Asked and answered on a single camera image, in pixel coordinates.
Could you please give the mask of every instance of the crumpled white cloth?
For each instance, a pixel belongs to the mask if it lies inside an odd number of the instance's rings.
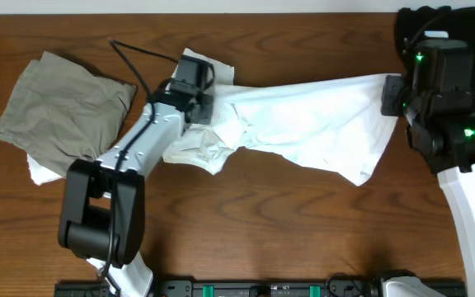
[[[230,154],[246,147],[280,154],[304,167],[338,172],[356,186],[369,180],[397,121],[380,114],[387,74],[238,87],[233,86],[233,67],[189,49],[184,54],[214,65],[214,87],[209,90],[214,114],[210,125],[188,127],[164,152],[164,162],[191,164],[215,174]],[[33,180],[46,182],[39,180],[39,168],[29,164]]]

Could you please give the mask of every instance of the folded cloth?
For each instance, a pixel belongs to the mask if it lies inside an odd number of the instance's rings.
[[[0,140],[24,149],[30,165],[49,169],[46,179],[56,178],[52,172],[64,177],[75,159],[94,160],[110,147],[134,92],[44,52],[19,77],[0,118]]]
[[[397,121],[380,114],[386,75],[263,88],[216,83],[212,123],[192,125],[162,157],[215,174],[230,154],[246,147],[338,172],[360,186]]]

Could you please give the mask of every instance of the brown wooden surface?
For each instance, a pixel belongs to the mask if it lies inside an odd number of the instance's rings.
[[[106,37],[174,56],[189,47],[235,66],[237,85],[274,86],[401,72],[393,21],[393,14],[0,16],[0,115],[18,76],[43,50],[136,83]],[[152,87],[174,67],[130,57]],[[122,134],[142,105],[139,92]],[[361,187],[244,149],[214,177],[158,164],[146,184],[145,261],[157,273],[200,280],[319,279],[392,268],[464,278],[449,207],[407,147],[404,126],[399,121]],[[94,276],[57,243],[63,186],[35,186],[26,154],[0,141],[0,296],[50,296],[58,279]]]

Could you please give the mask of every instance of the wooden table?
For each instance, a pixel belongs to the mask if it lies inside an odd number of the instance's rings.
[[[136,83],[111,36],[179,56],[185,47],[236,68],[237,85],[274,86],[401,72],[393,14],[0,16],[0,115],[44,50]],[[166,60],[129,53],[151,87]],[[139,117],[135,98],[121,134]],[[449,207],[400,120],[374,175],[356,187],[333,172],[239,149],[211,176],[159,163],[147,180],[141,252],[161,275],[198,280],[325,279],[406,268],[464,278]],[[0,141],[0,296],[50,296],[94,269],[57,242],[64,181],[35,186],[26,154]]]

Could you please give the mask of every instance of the green indicator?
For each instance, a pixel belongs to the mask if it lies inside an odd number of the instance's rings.
[[[203,297],[214,297],[214,287],[212,285],[203,286]]]
[[[470,137],[475,134],[475,130],[465,129],[465,136]]]
[[[320,286],[311,285],[309,287],[309,297],[320,297]]]

